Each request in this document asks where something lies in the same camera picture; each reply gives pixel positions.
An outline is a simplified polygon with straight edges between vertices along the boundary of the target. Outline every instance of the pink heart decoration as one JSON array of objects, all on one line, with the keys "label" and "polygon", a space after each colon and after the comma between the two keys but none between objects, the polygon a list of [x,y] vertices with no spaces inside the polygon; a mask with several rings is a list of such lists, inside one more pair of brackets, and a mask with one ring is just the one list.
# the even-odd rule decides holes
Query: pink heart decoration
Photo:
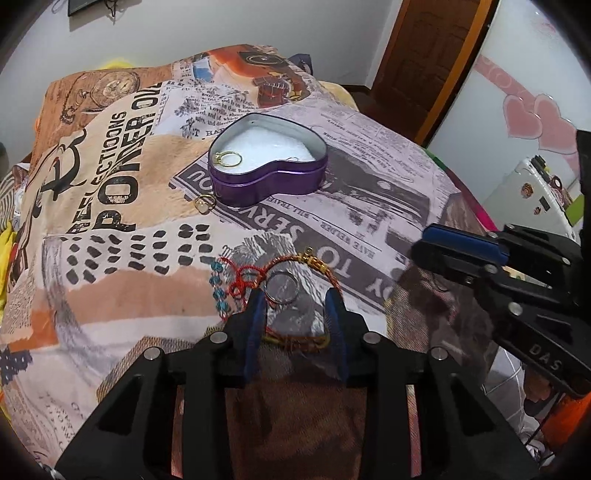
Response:
[{"label": "pink heart decoration", "polygon": [[560,116],[553,98],[542,93],[535,98],[534,112],[542,120],[542,134],[538,139],[540,150],[570,155],[577,151],[577,129]]},{"label": "pink heart decoration", "polygon": [[503,101],[503,113],[510,137],[533,140],[542,134],[542,122],[535,113],[528,112],[521,98],[507,95]]}]

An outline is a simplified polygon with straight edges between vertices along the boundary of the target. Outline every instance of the cable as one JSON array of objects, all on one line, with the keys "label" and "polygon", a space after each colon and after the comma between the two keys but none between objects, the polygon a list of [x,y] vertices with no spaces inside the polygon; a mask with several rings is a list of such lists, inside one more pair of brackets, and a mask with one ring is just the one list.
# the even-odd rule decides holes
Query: cable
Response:
[{"label": "cable", "polygon": [[109,9],[111,13],[111,17],[115,20],[115,14],[117,13],[117,0],[103,0],[105,2],[105,7]]},{"label": "cable", "polygon": [[535,432],[530,436],[530,438],[527,439],[527,442],[524,443],[524,446],[527,447],[530,444],[530,442],[534,439],[534,437],[536,435],[538,435],[538,433],[540,432],[540,430],[542,429],[542,427],[544,426],[546,421],[550,418],[550,415],[552,415],[554,413],[554,409],[558,405],[558,402],[561,400],[561,398],[562,398],[561,394],[556,395],[556,398],[554,399],[554,403],[552,403],[552,406],[550,407],[548,413],[542,419],[542,421],[540,422],[540,425],[538,425],[538,428],[536,428]]}]

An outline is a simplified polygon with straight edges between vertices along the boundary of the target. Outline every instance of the bedsheet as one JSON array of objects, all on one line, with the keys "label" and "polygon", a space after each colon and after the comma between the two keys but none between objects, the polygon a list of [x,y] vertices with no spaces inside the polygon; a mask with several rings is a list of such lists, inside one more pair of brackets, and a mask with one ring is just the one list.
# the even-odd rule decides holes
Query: bedsheet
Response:
[{"label": "bedsheet", "polygon": [[[308,196],[202,216],[191,200],[211,190],[203,156],[252,111],[319,133],[330,149],[326,181]],[[418,351],[443,345],[479,382],[495,356],[471,291],[408,259],[431,222],[483,233],[461,193],[420,147],[340,104],[271,47],[52,83],[21,218],[0,329],[2,391],[19,437],[49,465],[147,346],[188,348],[219,325],[209,277],[222,254],[262,265],[312,247],[370,329]],[[269,323],[322,333],[328,283],[286,268],[302,292]],[[265,345],[259,363],[259,380],[226,395],[236,478],[357,478],[365,392],[340,388],[321,355]],[[181,404],[182,389],[177,420]],[[172,472],[181,475],[178,438],[175,429]]]}]

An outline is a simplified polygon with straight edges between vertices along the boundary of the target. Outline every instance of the gold ring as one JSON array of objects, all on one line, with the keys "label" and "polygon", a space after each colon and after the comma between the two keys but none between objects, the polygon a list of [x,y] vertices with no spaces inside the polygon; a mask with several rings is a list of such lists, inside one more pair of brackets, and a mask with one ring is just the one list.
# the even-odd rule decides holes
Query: gold ring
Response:
[{"label": "gold ring", "polygon": [[203,193],[193,200],[193,204],[201,215],[206,215],[215,208],[217,199],[210,193]]},{"label": "gold ring", "polygon": [[[240,157],[240,160],[238,160],[238,163],[235,163],[235,164],[229,165],[229,164],[227,164],[227,163],[224,163],[224,162],[222,161],[222,157],[223,157],[224,155],[238,155],[238,157]],[[229,168],[231,168],[231,167],[237,167],[237,166],[238,166],[238,165],[240,165],[241,163],[242,163],[242,155],[240,155],[238,152],[232,152],[232,151],[221,152],[221,153],[220,153],[220,152],[218,152],[218,153],[216,153],[216,154],[213,156],[213,164],[214,164],[214,165],[220,165],[220,166],[222,166],[222,167],[229,167]]]}]

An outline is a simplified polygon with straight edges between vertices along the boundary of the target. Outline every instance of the purple heart-shaped tin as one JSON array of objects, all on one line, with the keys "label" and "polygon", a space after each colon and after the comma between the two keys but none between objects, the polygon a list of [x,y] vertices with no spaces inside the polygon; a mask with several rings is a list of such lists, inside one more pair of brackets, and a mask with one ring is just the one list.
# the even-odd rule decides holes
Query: purple heart-shaped tin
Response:
[{"label": "purple heart-shaped tin", "polygon": [[[296,161],[289,159],[289,155],[277,155],[276,160],[256,165],[251,170],[243,164],[236,173],[232,172],[233,168],[220,167],[215,162],[216,154],[227,151],[225,146],[233,138],[253,127],[299,140],[308,149],[310,159]],[[317,133],[303,125],[264,113],[249,113],[217,136],[207,157],[207,169],[218,201],[231,207],[249,207],[276,193],[305,195],[315,192],[324,180],[328,149]],[[233,157],[229,164],[234,165],[237,157]]]}]

